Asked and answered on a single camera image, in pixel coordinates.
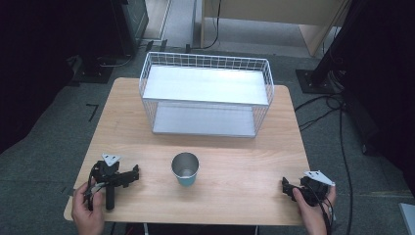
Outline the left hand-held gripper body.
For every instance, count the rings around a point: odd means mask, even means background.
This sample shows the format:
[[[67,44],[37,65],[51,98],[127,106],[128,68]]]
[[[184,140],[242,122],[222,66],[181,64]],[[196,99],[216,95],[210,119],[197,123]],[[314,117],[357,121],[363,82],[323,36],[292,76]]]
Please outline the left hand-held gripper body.
[[[106,189],[106,210],[115,208],[115,188],[128,187],[131,183],[131,172],[120,173],[119,156],[102,155],[102,159],[92,168],[92,177],[99,188]]]

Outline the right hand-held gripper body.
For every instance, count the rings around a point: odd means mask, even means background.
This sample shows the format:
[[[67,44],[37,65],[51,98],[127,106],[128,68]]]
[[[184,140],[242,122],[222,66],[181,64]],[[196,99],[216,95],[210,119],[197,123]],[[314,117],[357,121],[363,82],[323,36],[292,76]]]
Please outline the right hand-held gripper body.
[[[300,185],[303,198],[314,207],[325,200],[329,187],[335,186],[336,183],[320,170],[310,170],[304,172]]]

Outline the person's right hand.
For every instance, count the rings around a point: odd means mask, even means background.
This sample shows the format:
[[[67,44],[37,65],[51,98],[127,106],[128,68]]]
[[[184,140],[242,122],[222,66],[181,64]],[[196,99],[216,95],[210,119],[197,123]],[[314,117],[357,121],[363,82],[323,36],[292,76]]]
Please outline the person's right hand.
[[[326,219],[332,221],[333,206],[335,205],[337,192],[336,187],[332,186],[322,206],[311,207],[303,198],[298,188],[293,190],[294,197],[299,207],[303,225],[308,235],[327,235]]]

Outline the person's left hand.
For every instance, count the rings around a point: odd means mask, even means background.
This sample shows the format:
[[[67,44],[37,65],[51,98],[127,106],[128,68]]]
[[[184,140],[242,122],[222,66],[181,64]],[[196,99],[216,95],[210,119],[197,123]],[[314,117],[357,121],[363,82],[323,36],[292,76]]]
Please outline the person's left hand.
[[[71,217],[78,235],[102,235],[105,227],[103,203],[105,198],[101,192],[93,196],[93,210],[89,210],[84,202],[87,183],[83,183],[73,193]]]

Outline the teal metal cup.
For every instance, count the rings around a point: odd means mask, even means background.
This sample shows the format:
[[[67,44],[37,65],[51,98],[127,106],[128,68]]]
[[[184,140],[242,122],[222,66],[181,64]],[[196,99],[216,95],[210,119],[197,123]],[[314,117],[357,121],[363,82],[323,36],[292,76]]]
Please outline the teal metal cup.
[[[180,153],[171,161],[171,170],[179,184],[192,186],[200,168],[199,159],[192,153]]]

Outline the pale grey box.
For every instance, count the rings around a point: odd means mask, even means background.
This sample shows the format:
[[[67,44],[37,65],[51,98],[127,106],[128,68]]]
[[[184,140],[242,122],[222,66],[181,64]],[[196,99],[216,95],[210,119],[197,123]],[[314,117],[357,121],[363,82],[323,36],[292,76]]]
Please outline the pale grey box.
[[[399,208],[408,234],[415,235],[415,205],[400,203]]]

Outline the black metal stand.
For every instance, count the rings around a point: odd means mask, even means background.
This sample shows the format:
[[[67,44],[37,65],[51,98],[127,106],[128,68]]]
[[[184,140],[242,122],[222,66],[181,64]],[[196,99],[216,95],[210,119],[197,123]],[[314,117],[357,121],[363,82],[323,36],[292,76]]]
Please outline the black metal stand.
[[[344,19],[342,28],[334,38],[332,44],[324,53],[323,58],[314,70],[296,70],[296,76],[301,91],[305,94],[332,95],[336,93],[329,73],[338,71],[345,65],[345,49],[349,32],[358,17],[360,0],[342,0],[340,10],[327,26],[329,32],[340,18]]]

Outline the black equipment cabinet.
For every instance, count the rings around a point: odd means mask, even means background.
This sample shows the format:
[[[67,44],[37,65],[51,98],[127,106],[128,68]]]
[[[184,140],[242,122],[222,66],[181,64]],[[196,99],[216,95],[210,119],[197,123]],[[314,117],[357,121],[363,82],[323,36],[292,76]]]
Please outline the black equipment cabinet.
[[[81,65],[74,80],[107,83],[136,55],[149,22],[145,0],[82,0],[76,16]]]

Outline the light wooden furniture panel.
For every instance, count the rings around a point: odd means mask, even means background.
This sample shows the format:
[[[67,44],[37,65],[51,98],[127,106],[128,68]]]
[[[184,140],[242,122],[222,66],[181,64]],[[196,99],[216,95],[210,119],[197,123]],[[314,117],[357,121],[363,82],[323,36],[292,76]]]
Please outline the light wooden furniture panel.
[[[333,26],[342,26],[352,0],[202,0],[201,45],[205,18],[297,24],[310,56]]]

